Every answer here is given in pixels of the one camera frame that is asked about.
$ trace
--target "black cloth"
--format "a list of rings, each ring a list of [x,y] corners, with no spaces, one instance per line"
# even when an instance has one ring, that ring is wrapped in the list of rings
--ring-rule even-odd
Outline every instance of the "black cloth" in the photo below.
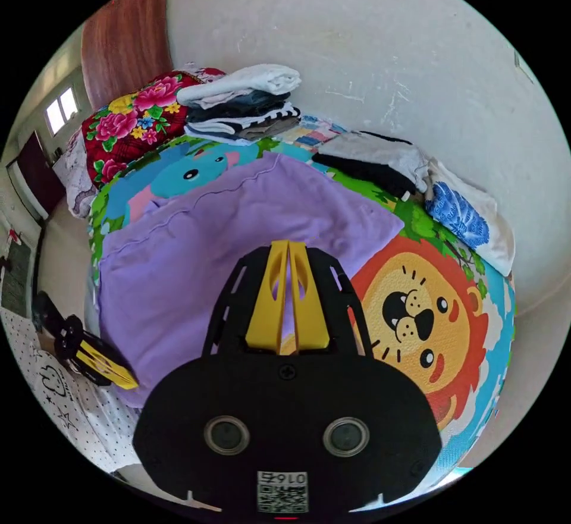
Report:
[[[357,161],[356,159],[345,159],[320,152],[314,154],[312,159],[321,165],[338,169],[349,177],[370,181],[399,199],[401,199],[407,191],[411,195],[416,193],[415,184],[408,179],[408,177],[405,177],[402,173],[399,173],[388,165],[366,163],[365,161]]]
[[[202,109],[199,105],[190,106],[186,114],[186,120],[191,123],[213,120],[215,118],[257,118],[280,109],[290,92],[274,96],[268,92],[254,90],[247,96],[236,96],[229,102],[219,103],[208,109]]]
[[[399,139],[398,137],[382,136],[380,133],[375,133],[374,131],[360,130],[360,132],[368,133],[370,136],[380,137],[381,139],[385,139],[388,142],[401,142],[401,143],[408,143],[408,145],[412,145],[412,143],[408,142],[406,139]]]
[[[279,104],[279,106],[277,106],[278,109],[283,108],[284,105],[281,103]],[[192,127],[192,130],[198,133],[202,133],[204,134],[204,137],[206,138],[208,136],[209,133],[212,133],[212,135],[216,135],[216,136],[222,136],[225,137],[226,139],[238,139],[240,136],[238,135],[241,131],[244,131],[248,128],[254,128],[260,125],[266,125],[266,123],[268,122],[268,120],[284,120],[286,118],[297,118],[301,116],[301,111],[299,108],[295,108],[294,106],[292,106],[292,110],[286,110],[286,111],[278,111],[275,113],[275,117],[274,118],[266,118],[265,120],[256,120],[256,121],[248,121],[248,122],[242,122],[242,123],[238,123],[240,121],[240,117],[239,116],[235,116],[235,117],[231,117],[228,118],[228,121],[221,121],[221,124],[227,125],[230,129],[234,130],[233,134],[228,134],[226,132],[223,133],[217,133],[217,132],[208,132],[208,131],[201,131],[200,126],[199,125],[194,125]]]

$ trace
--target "wooden door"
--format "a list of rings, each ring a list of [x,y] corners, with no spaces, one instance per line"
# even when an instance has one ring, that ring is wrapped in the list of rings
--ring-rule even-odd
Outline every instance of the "wooden door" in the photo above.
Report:
[[[36,132],[20,151],[16,163],[33,196],[49,215],[65,197],[65,187],[49,166]]]
[[[93,109],[172,70],[167,0],[113,0],[88,18],[81,69]]]

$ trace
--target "play mat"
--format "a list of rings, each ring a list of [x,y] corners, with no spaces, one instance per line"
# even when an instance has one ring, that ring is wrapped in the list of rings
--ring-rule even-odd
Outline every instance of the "play mat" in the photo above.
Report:
[[[352,283],[363,304],[375,358],[421,387],[441,432],[441,454],[415,496],[458,465],[494,414],[514,334],[513,285],[427,215],[422,205],[313,163],[313,144],[319,142],[306,136],[309,131],[302,129],[288,141],[262,139],[245,147],[183,136],[130,163],[92,204],[93,279],[97,284],[105,235],[140,216],[140,205],[150,197],[172,197],[207,184],[264,152],[308,162],[393,212],[404,229],[364,264]],[[427,319],[415,321],[421,312]],[[415,328],[417,335],[406,337]],[[286,339],[282,353],[291,353],[293,344],[293,337]]]

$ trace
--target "screw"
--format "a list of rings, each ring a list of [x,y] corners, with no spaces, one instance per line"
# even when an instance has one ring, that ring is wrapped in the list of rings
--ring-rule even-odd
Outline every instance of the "screw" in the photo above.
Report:
[[[283,379],[284,381],[290,381],[296,376],[296,368],[293,365],[286,363],[280,366],[278,375],[280,376],[280,379]]]
[[[410,475],[412,477],[417,477],[422,474],[424,471],[424,462],[421,460],[417,460],[413,463],[412,467],[410,467]]]

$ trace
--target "polka dot fabric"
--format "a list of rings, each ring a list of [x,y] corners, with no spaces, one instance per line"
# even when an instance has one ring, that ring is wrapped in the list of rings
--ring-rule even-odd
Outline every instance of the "polka dot fabric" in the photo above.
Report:
[[[43,351],[31,320],[5,308],[0,318],[24,379],[70,443],[107,473],[140,464],[132,445],[137,412]]]

